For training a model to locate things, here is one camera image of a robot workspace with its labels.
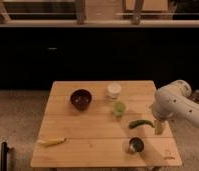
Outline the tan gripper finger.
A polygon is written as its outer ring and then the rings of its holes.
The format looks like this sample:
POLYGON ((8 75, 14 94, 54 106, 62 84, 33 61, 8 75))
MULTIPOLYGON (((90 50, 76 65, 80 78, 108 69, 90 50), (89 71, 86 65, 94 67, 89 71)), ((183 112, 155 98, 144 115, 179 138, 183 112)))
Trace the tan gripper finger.
POLYGON ((155 120, 154 121, 154 127, 155 127, 154 133, 156 135, 162 135, 163 131, 165 129, 165 126, 166 126, 165 122, 161 122, 161 121, 155 120))

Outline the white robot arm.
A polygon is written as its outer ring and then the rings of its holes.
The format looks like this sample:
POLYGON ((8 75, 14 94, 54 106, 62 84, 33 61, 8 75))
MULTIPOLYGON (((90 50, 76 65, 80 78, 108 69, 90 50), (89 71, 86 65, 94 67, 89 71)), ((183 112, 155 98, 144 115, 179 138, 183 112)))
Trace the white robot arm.
POLYGON ((180 115, 199 128, 199 104, 189 99, 192 89, 184 80, 175 80, 154 93, 152 114, 160 122, 173 114, 180 115))

